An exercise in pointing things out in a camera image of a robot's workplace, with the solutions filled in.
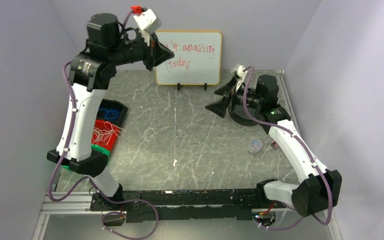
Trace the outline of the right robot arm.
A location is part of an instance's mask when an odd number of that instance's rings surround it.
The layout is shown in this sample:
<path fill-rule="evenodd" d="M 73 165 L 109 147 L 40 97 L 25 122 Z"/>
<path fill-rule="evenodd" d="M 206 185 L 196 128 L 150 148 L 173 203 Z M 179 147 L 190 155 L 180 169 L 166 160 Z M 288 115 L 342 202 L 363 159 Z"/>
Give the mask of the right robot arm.
<path fill-rule="evenodd" d="M 342 176 L 329 170 L 308 148 L 295 128 L 286 109 L 279 104 L 279 86 L 273 75 L 261 75 L 254 88 L 245 88 L 245 81 L 235 73 L 232 79 L 214 94 L 221 98 L 205 106 L 221 118 L 230 114 L 244 126 L 260 125 L 291 163 L 299 184 L 270 179 L 262 183 L 262 196 L 292 206 L 302 217 L 326 212 L 331 219 L 338 204 Z"/>

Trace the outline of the black cable spool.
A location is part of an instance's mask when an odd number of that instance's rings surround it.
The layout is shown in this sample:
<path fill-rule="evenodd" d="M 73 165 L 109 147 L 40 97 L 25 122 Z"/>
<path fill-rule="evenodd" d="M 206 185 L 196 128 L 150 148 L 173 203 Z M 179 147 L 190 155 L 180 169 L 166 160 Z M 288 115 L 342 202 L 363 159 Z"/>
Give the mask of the black cable spool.
<path fill-rule="evenodd" d="M 259 121 L 264 121 L 264 119 L 260 116 L 260 114 L 253 108 L 247 108 L 250 115 Z M 258 125 L 257 122 L 252 120 L 245 112 L 242 106 L 236 105 L 235 109 L 232 110 L 231 107 L 228 108 L 228 114 L 230 118 L 236 122 L 237 124 L 245 127 L 252 127 Z"/>

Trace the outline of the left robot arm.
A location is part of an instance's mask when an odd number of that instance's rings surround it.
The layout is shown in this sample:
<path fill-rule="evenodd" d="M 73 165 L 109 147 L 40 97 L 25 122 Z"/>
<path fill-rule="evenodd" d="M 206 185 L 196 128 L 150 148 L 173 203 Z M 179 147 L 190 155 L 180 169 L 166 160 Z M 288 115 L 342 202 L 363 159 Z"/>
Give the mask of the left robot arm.
<path fill-rule="evenodd" d="M 47 159 L 85 179 L 111 201 L 123 200 L 123 187 L 108 169 L 108 156 L 92 149 L 92 135 L 100 105 L 117 67 L 142 62 L 151 71 L 174 57 L 156 34 L 162 22 L 152 9 L 134 6 L 129 12 L 131 29 L 112 13 L 97 13 L 86 25 L 84 49 L 62 67 L 69 105 L 61 139 Z"/>

